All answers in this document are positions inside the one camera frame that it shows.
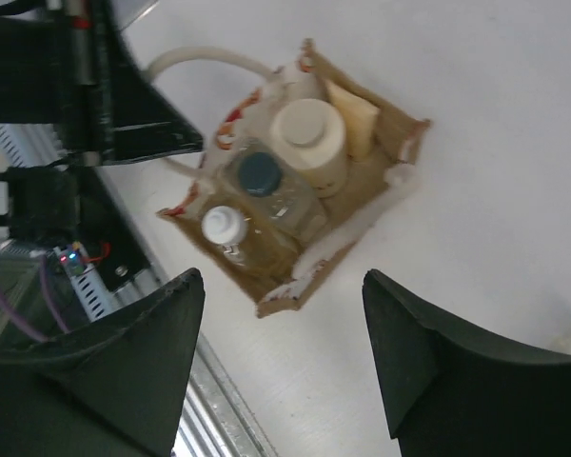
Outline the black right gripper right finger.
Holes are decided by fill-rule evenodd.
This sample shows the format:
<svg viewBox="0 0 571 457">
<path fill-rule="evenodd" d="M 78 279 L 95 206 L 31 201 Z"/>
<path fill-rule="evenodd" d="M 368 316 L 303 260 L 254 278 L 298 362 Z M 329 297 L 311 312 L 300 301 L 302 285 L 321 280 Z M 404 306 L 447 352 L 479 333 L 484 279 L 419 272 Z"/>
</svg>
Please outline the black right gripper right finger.
<svg viewBox="0 0 571 457">
<path fill-rule="evenodd" d="M 364 314 L 404 456 L 571 456 L 571 355 L 502 337 L 372 269 Z"/>
</svg>

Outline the cream lotion bottle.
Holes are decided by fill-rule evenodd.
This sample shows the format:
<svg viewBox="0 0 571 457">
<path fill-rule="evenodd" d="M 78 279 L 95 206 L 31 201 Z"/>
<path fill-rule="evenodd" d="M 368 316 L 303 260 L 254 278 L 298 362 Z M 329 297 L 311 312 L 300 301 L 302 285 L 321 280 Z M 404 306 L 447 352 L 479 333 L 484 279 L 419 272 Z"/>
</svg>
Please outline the cream lotion bottle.
<svg viewBox="0 0 571 457">
<path fill-rule="evenodd" d="M 342 115 L 326 101 L 306 98 L 285 105 L 269 129 L 272 150 L 324 199 L 339 192 L 348 173 Z"/>
</svg>

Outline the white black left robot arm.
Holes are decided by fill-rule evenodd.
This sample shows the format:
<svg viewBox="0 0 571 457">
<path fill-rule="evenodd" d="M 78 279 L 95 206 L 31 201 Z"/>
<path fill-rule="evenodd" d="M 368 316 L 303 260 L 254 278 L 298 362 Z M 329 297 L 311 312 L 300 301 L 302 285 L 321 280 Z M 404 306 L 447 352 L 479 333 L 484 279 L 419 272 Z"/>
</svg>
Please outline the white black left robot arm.
<svg viewBox="0 0 571 457">
<path fill-rule="evenodd" d="M 80 243 L 109 290 L 151 263 L 99 168 L 202 150 L 202 134 L 135 63 L 109 1 L 0 5 L 0 124 L 50 127 L 63 158 L 0 172 L 10 237 Z"/>
</svg>

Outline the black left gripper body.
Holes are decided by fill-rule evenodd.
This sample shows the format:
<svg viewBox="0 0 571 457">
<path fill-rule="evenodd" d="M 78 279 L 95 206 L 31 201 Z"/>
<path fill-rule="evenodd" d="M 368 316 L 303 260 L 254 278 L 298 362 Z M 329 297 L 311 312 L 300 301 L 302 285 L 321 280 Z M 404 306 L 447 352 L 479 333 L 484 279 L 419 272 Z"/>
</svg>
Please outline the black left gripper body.
<svg viewBox="0 0 571 457">
<path fill-rule="evenodd" d="M 52 124 L 64 147 L 97 151 L 85 1 L 0 5 L 0 124 Z"/>
</svg>

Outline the cream squeeze tube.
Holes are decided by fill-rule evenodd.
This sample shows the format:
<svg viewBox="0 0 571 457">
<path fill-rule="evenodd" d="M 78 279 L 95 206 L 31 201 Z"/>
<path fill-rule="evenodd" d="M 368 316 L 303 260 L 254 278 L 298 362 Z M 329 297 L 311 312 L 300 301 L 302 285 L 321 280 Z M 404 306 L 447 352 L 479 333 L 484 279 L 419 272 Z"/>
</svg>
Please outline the cream squeeze tube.
<svg viewBox="0 0 571 457">
<path fill-rule="evenodd" d="M 347 153 L 355 162 L 364 161 L 373 149 L 373 132 L 380 110 L 362 97 L 325 80 L 330 103 L 345 122 Z"/>
</svg>

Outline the clear bottle dark cap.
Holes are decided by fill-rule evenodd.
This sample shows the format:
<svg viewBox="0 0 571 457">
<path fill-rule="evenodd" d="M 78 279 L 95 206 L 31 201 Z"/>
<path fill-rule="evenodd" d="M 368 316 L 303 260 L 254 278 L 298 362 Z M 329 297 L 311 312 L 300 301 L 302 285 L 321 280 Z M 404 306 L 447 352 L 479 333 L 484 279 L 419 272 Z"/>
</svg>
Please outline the clear bottle dark cap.
<svg viewBox="0 0 571 457">
<path fill-rule="evenodd" d="M 253 210 L 308 245 L 328 222 L 311 185 L 264 143 L 250 139 L 220 168 L 220 177 Z"/>
</svg>

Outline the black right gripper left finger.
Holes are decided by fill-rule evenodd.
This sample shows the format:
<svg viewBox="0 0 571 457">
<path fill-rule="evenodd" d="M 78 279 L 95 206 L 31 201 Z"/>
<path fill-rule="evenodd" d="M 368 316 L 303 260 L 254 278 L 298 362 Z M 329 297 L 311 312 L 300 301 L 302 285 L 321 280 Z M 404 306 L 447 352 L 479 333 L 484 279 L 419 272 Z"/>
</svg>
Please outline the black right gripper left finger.
<svg viewBox="0 0 571 457">
<path fill-rule="evenodd" d="M 0 352 L 0 456 L 168 456 L 204 301 L 192 268 L 71 333 Z"/>
</svg>

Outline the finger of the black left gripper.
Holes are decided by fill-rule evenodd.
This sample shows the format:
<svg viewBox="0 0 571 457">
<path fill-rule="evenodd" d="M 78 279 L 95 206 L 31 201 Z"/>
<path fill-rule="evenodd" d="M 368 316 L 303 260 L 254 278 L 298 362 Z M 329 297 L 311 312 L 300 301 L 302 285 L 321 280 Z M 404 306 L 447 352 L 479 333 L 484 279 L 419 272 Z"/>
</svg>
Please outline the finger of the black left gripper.
<svg viewBox="0 0 571 457">
<path fill-rule="evenodd" d="M 203 135 L 147 80 L 117 30 L 96 34 L 94 121 L 103 165 L 200 152 Z"/>
</svg>

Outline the clear bottle white cap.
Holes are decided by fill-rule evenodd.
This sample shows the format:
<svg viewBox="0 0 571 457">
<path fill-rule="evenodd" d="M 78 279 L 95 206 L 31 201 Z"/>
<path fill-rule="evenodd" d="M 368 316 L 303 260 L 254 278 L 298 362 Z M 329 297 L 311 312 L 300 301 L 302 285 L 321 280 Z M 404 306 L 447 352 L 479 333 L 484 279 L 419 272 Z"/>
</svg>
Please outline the clear bottle white cap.
<svg viewBox="0 0 571 457">
<path fill-rule="evenodd" d="M 296 243 L 244 208 L 208 204 L 200 229 L 219 255 L 243 273 L 276 283 L 291 278 L 299 253 Z"/>
</svg>

